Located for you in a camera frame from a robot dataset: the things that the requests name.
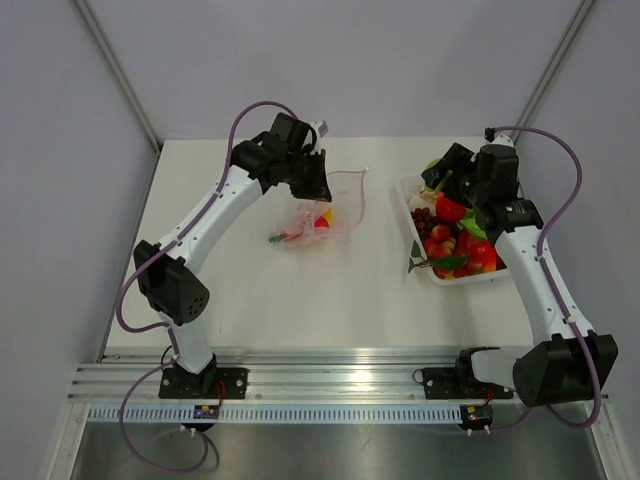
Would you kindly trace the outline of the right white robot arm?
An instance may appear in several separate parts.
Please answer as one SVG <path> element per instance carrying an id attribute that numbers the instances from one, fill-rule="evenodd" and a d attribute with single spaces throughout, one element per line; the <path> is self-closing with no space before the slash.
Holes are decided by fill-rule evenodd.
<path id="1" fill-rule="evenodd" d="M 421 177 L 446 199 L 474 211 L 479 227 L 505 263 L 526 311 L 530 349 L 464 350 L 456 389 L 476 396 L 488 384 L 515 392 L 528 407 L 599 402 L 618 355 L 612 335 L 599 335 L 575 305 L 547 245 L 548 225 L 519 194 L 514 147 L 492 142 L 472 152 L 455 143 Z"/>

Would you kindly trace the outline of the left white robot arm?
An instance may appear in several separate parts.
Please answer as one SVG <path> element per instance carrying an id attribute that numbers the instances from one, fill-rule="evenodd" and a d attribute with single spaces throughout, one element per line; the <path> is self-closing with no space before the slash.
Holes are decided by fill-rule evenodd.
<path id="1" fill-rule="evenodd" d="M 234 221 L 269 189 L 285 184 L 296 199 L 331 201 L 320 145 L 327 132 L 323 121 L 277 114 L 269 130 L 231 146 L 221 179 L 174 232 L 135 247 L 139 291 L 167 325 L 177 349 L 168 384 L 195 398 L 214 390 L 217 361 L 200 319 L 210 292 L 198 274 Z"/>

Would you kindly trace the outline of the white plastic fruit basket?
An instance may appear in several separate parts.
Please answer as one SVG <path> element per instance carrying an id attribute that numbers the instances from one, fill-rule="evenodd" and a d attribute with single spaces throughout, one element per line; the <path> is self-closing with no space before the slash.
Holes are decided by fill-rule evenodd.
<path id="1" fill-rule="evenodd" d="M 410 208 L 409 201 L 413 195 L 420 194 L 423 190 L 423 187 L 424 183 L 419 174 L 406 175 L 404 177 L 401 177 L 396 183 L 397 198 L 403 212 L 404 220 L 408 225 L 412 237 L 412 245 L 409 253 L 409 265 L 414 267 L 416 267 L 421 261 L 426 260 L 427 256 L 414 221 L 411 217 L 412 209 Z M 431 267 L 427 268 L 427 273 L 431 280 L 440 286 L 467 285 L 489 281 L 493 282 L 502 278 L 509 277 L 509 271 L 506 268 L 488 273 L 478 273 L 472 276 L 461 278 L 450 277 L 449 279 L 439 278 Z"/>

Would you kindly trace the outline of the clear pink zip top bag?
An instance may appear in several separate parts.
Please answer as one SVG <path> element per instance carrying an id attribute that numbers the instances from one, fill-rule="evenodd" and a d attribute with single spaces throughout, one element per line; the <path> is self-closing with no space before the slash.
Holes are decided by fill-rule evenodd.
<path id="1" fill-rule="evenodd" d="M 275 217 L 268 242 L 283 247 L 309 245 L 349 235 L 364 219 L 369 167 L 327 174 L 332 201 L 287 199 Z"/>

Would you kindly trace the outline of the red strawberry with leaves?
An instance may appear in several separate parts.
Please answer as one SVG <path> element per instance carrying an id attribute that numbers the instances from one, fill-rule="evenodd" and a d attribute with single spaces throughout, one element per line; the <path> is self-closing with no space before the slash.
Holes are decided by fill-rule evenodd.
<path id="1" fill-rule="evenodd" d="M 268 241 L 272 244 L 282 243 L 282 242 L 291 242 L 299 239 L 301 236 L 300 233 L 287 233 L 282 232 L 278 234 L 271 235 L 268 238 Z"/>

